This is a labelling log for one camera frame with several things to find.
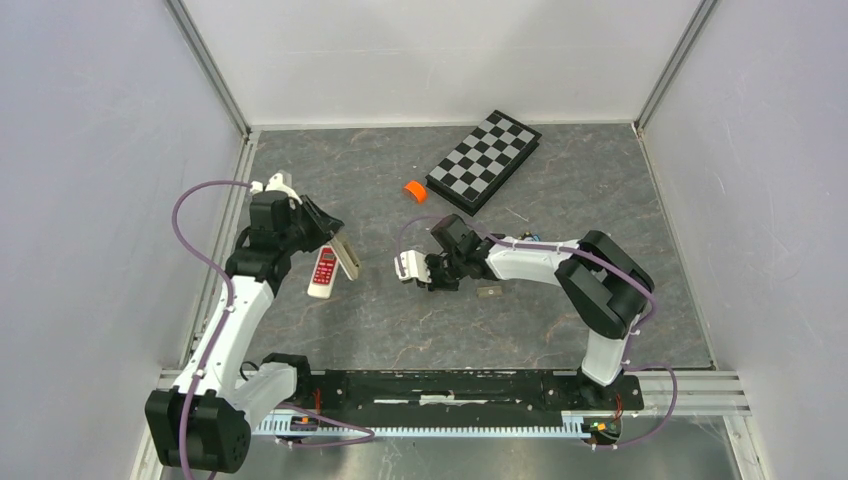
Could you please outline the white beige remote control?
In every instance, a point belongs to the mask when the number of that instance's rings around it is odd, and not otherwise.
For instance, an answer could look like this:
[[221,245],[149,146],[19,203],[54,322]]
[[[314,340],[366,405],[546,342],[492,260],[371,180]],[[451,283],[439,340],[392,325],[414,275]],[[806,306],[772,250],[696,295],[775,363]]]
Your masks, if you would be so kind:
[[350,281],[356,281],[361,271],[361,262],[353,250],[352,243],[343,232],[336,233],[329,242],[345,275]]

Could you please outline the beige battery cover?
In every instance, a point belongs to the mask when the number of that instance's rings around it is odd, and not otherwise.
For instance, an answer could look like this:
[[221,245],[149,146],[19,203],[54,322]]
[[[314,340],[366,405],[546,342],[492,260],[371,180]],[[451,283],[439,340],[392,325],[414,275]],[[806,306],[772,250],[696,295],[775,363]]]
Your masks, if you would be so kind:
[[477,290],[477,296],[479,298],[490,298],[496,297],[503,294],[503,290],[500,286],[484,286],[479,287]]

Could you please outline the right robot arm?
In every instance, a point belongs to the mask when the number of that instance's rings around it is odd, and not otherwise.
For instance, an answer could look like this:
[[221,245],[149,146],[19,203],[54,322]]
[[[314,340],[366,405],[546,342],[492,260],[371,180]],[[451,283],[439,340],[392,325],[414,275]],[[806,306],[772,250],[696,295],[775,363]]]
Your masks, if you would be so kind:
[[607,234],[543,242],[495,234],[451,214],[430,231],[438,254],[407,250],[395,269],[403,282],[429,291],[455,291],[465,278],[522,280],[560,287],[589,329],[577,382],[580,400],[602,408],[618,393],[617,379],[633,329],[654,313],[654,282]]

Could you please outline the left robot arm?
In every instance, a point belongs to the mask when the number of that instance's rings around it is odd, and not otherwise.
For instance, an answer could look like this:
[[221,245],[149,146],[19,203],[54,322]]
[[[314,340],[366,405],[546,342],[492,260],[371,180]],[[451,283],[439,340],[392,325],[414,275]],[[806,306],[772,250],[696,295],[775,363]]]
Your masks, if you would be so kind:
[[308,196],[253,195],[249,224],[223,267],[214,317],[197,350],[167,390],[154,390],[145,416],[159,461],[186,472],[235,473],[257,426],[283,401],[306,405],[314,394],[307,359],[270,354],[240,377],[255,330],[291,269],[293,255],[328,244],[344,227]]

